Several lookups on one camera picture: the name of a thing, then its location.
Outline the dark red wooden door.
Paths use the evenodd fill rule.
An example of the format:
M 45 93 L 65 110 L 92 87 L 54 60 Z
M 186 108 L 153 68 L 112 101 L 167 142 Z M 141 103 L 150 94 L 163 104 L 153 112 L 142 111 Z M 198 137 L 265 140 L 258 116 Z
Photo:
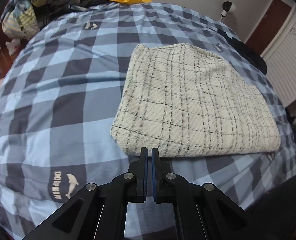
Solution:
M 272 0 L 263 18 L 247 40 L 247 46 L 261 55 L 285 23 L 291 9 L 291 6 L 282 0 Z

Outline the cream plaid knit shirt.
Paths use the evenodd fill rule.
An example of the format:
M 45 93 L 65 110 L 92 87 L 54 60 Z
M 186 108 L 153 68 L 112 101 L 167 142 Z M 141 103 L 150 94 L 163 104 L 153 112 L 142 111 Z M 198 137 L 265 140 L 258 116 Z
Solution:
M 268 104 L 223 57 L 180 43 L 133 50 L 110 134 L 126 154 L 166 158 L 273 152 Z

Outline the black garment on bed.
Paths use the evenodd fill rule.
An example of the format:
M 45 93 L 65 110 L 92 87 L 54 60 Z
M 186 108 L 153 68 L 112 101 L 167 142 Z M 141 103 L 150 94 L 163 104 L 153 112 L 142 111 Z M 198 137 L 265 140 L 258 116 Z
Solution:
M 230 38 L 224 31 L 218 29 L 217 32 L 233 47 L 243 58 L 245 58 L 251 65 L 258 69 L 262 74 L 267 74 L 267 64 L 264 59 L 258 55 L 251 47 L 236 38 Z

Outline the blue checkered bed cover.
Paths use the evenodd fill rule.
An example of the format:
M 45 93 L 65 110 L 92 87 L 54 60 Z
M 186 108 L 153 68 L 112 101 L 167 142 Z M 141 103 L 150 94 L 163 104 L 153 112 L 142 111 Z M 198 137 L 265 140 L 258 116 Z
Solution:
M 224 57 L 264 96 L 277 123 L 277 152 L 169 159 L 195 184 L 214 183 L 242 208 L 296 174 L 285 109 L 259 70 L 219 34 L 236 33 L 194 10 L 166 3 L 106 4 L 63 15 L 20 52 L 0 88 L 0 226 L 22 239 L 89 182 L 132 161 L 111 138 L 130 56 L 142 43 L 189 43 Z

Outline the pile of clothes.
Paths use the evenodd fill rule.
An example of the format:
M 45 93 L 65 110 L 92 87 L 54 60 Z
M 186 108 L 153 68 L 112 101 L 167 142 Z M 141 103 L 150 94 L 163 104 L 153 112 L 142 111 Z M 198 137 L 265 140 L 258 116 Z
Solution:
M 70 0 L 9 0 L 0 17 L 3 33 L 11 39 L 30 40 L 39 31 L 38 19 L 49 9 L 58 9 Z

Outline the white louvered wardrobe door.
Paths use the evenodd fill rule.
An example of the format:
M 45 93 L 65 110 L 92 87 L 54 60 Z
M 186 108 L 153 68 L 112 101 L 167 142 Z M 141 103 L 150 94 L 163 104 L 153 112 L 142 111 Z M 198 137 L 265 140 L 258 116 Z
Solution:
M 263 56 L 267 78 L 286 107 L 296 100 L 296 9 Z

